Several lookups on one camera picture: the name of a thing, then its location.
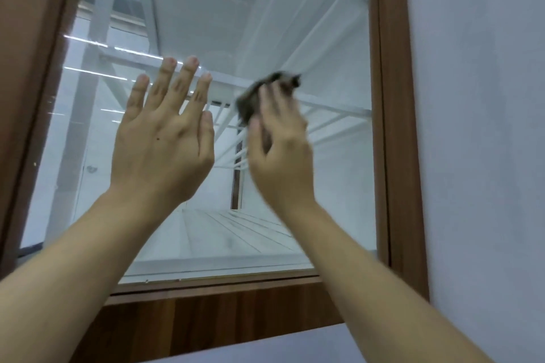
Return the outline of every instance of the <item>white floor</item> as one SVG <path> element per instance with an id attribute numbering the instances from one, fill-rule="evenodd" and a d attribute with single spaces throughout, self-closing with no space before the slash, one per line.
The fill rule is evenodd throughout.
<path id="1" fill-rule="evenodd" d="M 121 283 L 311 266 L 280 223 L 242 210 L 178 208 L 151 236 Z"/>

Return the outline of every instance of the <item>wrist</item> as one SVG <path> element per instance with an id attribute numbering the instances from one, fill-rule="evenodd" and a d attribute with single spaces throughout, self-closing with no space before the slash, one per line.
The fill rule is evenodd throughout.
<path id="1" fill-rule="evenodd" d="M 278 209 L 276 214 L 289 228 L 291 228 L 292 224 L 300 223 L 302 219 L 308 218 L 309 215 L 318 212 L 320 209 L 320 204 L 312 198 L 290 202 L 281 209 Z"/>
<path id="2" fill-rule="evenodd" d="M 125 215 L 138 222 L 155 227 L 159 226 L 170 214 L 161 201 L 157 201 L 152 195 L 142 190 L 110 187 L 97 202 L 103 206 L 121 209 Z"/>

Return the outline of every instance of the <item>white wall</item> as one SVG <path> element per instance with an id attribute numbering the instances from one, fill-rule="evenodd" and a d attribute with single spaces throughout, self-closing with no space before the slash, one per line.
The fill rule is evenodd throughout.
<path id="1" fill-rule="evenodd" d="M 367 18 L 303 75 L 302 90 L 332 103 L 371 108 L 371 68 Z M 312 115 L 309 129 L 330 119 L 331 112 Z M 346 119 L 311 135 L 311 139 L 361 123 Z M 373 139 L 371 123 L 315 149 L 315 192 L 318 202 L 366 249 L 377 247 L 374 212 Z M 274 218 L 248 172 L 243 176 L 242 208 Z"/>
<path id="2" fill-rule="evenodd" d="M 432 301 L 498 363 L 545 356 L 544 0 L 409 0 Z"/>

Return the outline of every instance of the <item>ceiling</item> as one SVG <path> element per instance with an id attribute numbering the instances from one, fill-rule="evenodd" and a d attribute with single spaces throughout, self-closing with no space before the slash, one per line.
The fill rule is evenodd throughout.
<path id="1" fill-rule="evenodd" d="M 367 14 L 366 0 L 140 0 L 150 51 L 197 55 L 206 69 L 256 79 L 304 71 Z"/>

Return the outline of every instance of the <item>forearm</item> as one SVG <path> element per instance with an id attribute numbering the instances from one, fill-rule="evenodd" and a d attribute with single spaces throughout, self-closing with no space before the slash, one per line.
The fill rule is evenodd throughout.
<path id="1" fill-rule="evenodd" d="M 369 363 L 491 360 L 318 205 L 281 215 Z"/>
<path id="2" fill-rule="evenodd" d="M 68 361 L 158 219 L 106 193 L 0 284 L 0 361 Z"/>

